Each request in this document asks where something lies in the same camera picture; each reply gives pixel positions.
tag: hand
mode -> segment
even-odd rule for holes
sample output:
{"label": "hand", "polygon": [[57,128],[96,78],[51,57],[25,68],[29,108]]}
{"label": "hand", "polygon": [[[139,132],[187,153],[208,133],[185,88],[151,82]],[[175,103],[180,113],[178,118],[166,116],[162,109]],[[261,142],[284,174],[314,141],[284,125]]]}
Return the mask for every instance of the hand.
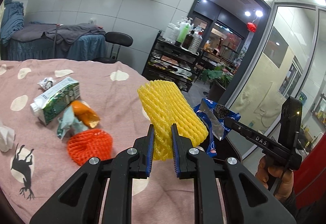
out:
{"label": "hand", "polygon": [[[270,166],[268,167],[268,172],[264,169],[266,164],[265,156],[260,159],[257,173],[255,177],[265,186],[268,188],[267,181],[268,181],[268,172],[274,177],[281,177],[283,172],[283,167],[279,166]],[[293,188],[293,172],[291,170],[287,170],[282,178],[282,182],[278,189],[278,192],[275,194],[275,197],[280,202],[284,202],[291,194]]]}

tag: brown bottle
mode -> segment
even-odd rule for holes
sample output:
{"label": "brown bottle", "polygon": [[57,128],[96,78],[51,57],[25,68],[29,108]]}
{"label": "brown bottle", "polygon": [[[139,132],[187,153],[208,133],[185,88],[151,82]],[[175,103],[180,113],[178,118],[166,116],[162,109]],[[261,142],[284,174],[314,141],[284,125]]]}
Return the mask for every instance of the brown bottle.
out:
{"label": "brown bottle", "polygon": [[182,48],[185,48],[185,49],[189,49],[191,43],[192,43],[192,40],[194,38],[194,30],[192,30],[187,36],[185,36],[185,40],[184,42],[182,43]]}

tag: metal screw cap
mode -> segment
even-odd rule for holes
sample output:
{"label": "metal screw cap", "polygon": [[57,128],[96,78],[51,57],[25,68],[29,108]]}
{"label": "metal screw cap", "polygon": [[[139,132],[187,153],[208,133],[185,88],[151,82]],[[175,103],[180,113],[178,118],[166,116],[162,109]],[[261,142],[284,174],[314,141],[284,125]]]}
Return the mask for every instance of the metal screw cap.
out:
{"label": "metal screw cap", "polygon": [[92,157],[89,159],[90,164],[97,164],[99,162],[99,159],[97,157]]}
{"label": "metal screw cap", "polygon": [[236,164],[237,163],[237,159],[236,158],[234,158],[234,157],[230,157],[230,158],[228,158],[228,163],[229,164]]}
{"label": "metal screw cap", "polygon": [[198,149],[196,149],[196,148],[191,148],[191,149],[189,149],[189,153],[191,153],[191,154],[198,154],[199,153],[199,150]]}
{"label": "metal screw cap", "polygon": [[127,153],[130,154],[130,155],[134,155],[134,154],[137,153],[137,149],[135,149],[135,148],[130,148],[130,149],[127,150]]}

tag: crumpled tissue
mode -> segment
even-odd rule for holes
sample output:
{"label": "crumpled tissue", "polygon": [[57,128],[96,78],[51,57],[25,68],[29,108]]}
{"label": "crumpled tissue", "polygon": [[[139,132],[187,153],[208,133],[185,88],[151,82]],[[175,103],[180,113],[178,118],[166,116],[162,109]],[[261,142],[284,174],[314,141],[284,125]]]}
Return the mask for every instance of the crumpled tissue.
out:
{"label": "crumpled tissue", "polygon": [[59,126],[57,130],[57,136],[60,139],[63,139],[68,131],[71,132],[71,135],[75,135],[82,131],[88,130],[89,128],[84,125],[82,121],[79,121],[72,109],[72,106],[69,106],[63,113],[62,117],[58,118]]}
{"label": "crumpled tissue", "polygon": [[0,150],[9,151],[14,145],[15,131],[6,127],[0,120]]}
{"label": "crumpled tissue", "polygon": [[39,84],[43,90],[49,90],[54,84],[56,83],[56,80],[54,80],[52,77],[46,77],[43,80],[40,80],[37,84]]}

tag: blue bed skirt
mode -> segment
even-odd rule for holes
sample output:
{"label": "blue bed skirt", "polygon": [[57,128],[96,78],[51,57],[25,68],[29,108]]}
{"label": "blue bed skirt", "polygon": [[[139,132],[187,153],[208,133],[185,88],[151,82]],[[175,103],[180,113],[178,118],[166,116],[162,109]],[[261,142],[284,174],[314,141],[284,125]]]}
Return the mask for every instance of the blue bed skirt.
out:
{"label": "blue bed skirt", "polygon": [[48,38],[30,42],[10,40],[8,46],[2,47],[5,52],[1,59],[23,61],[27,59],[71,59],[78,61],[92,60],[106,57],[105,37],[103,35],[86,35],[80,37],[71,46],[69,51],[56,47],[53,52],[53,41]]}

